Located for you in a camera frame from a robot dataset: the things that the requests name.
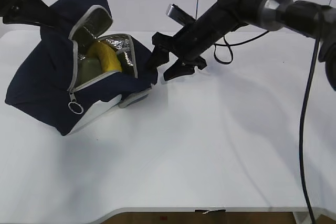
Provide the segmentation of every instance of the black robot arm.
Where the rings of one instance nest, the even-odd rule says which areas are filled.
[[[164,73],[165,80],[193,74],[194,68],[203,69],[206,61],[200,56],[230,31],[254,25],[268,31],[287,27],[304,36],[316,38],[322,10],[323,41],[319,61],[326,62],[325,70],[331,86],[336,90],[336,9],[312,2],[293,0],[217,0],[198,20],[172,5],[168,16],[184,27],[173,37],[156,33],[154,50],[148,63],[156,68],[169,61],[169,52],[178,60]]]

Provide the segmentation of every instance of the silver zipper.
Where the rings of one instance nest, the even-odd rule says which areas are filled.
[[[78,102],[77,102],[77,99],[74,95],[73,92],[70,92],[69,93],[70,95],[70,102],[68,103],[68,107],[69,109],[72,111],[72,113],[74,114],[77,114],[77,115],[82,115],[84,113],[84,108],[82,105],[80,105]]]
[[[86,11],[86,13],[79,19],[79,21],[77,21],[77,23],[76,23],[76,24],[74,25],[74,27],[72,28],[72,30],[71,30],[71,32],[70,32],[70,34],[69,34],[69,39],[70,39],[70,40],[72,40],[72,37],[73,37],[75,31],[82,25],[83,22],[86,21],[86,19],[88,18],[88,16],[89,16],[94,10],[96,10],[96,9],[103,9],[103,10],[107,13],[107,15],[110,17],[110,19],[111,19],[111,21],[112,21],[112,23],[113,23],[113,19],[112,19],[111,15],[108,13],[108,11],[107,11],[104,7],[102,7],[102,6],[100,6],[100,5],[93,5],[93,6],[91,6],[91,7]],[[93,34],[92,34],[92,33],[91,33],[85,26],[84,26],[84,29],[85,29],[87,32],[89,32],[89,34],[90,34],[92,37],[94,37],[94,39],[97,39],[96,36],[93,35]],[[81,114],[84,113],[84,108],[83,108],[82,105],[80,105],[80,104],[77,102],[77,99],[76,99],[76,97],[75,97],[74,92],[76,92],[76,91],[78,91],[78,90],[80,90],[80,89],[86,88],[86,87],[88,87],[88,86],[90,86],[90,85],[96,83],[97,81],[100,81],[101,79],[103,79],[103,78],[105,78],[105,77],[111,75],[111,73],[109,73],[109,75],[103,76],[103,77],[102,77],[101,79],[99,79],[99,80],[96,80],[96,78],[95,78],[95,79],[92,79],[92,83],[91,83],[91,81],[90,81],[90,82],[84,83],[83,85],[81,85],[81,86],[79,86],[79,87],[77,87],[77,88],[74,89],[74,86],[75,86],[75,83],[76,83],[76,80],[77,80],[77,74],[78,74],[78,44],[77,44],[76,41],[73,41],[73,43],[74,43],[74,47],[73,47],[73,51],[74,51],[74,53],[73,53],[73,56],[74,56],[74,57],[73,57],[73,58],[74,58],[73,60],[74,60],[74,61],[73,61],[73,62],[74,62],[74,63],[73,63],[72,80],[71,80],[70,86],[69,86],[69,88],[68,88],[69,95],[70,95],[70,102],[68,103],[68,107],[69,107],[70,111],[73,112],[74,114],[81,115]]]

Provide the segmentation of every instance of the bag zipper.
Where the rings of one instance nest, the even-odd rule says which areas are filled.
[[[86,19],[89,17],[89,15],[91,13],[93,13],[93,11],[95,11],[96,9],[103,9],[107,15],[110,17],[111,21],[113,22],[113,19],[111,17],[111,15],[109,14],[109,12],[102,6],[100,5],[93,5],[91,6],[86,12],[85,14],[77,21],[77,23],[74,25],[74,27],[72,28],[70,34],[69,34],[69,39],[72,40],[72,37],[73,35],[75,34],[76,30],[86,21]],[[70,109],[71,112],[73,112],[74,114],[77,114],[77,115],[81,115],[84,113],[84,108],[82,107],[82,105],[80,105],[78,102],[77,102],[77,99],[75,97],[75,92],[76,91],[79,91],[81,89],[84,89],[86,87],[89,87],[90,85],[118,72],[118,71],[110,71],[110,72],[106,72],[106,73],[103,73],[101,74],[100,76],[97,76],[96,78],[74,88],[75,84],[76,84],[76,80],[77,80],[77,74],[78,74],[78,43],[76,41],[73,41],[74,43],[74,47],[73,47],[73,72],[72,72],[72,80],[71,80],[71,83],[70,83],[70,86],[68,88],[68,92],[69,92],[69,96],[70,96],[70,102],[68,103],[68,107]],[[79,111],[76,111],[73,109],[73,106],[77,106],[79,108]]]

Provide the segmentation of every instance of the navy blue bag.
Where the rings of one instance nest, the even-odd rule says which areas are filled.
[[[74,26],[41,28],[41,42],[13,77],[5,102],[66,135],[116,104],[124,108],[145,97],[158,73],[145,64],[151,52],[127,34],[99,38],[112,24],[107,0],[59,0],[51,6]],[[123,70],[77,84],[81,57],[96,40],[117,50]]]

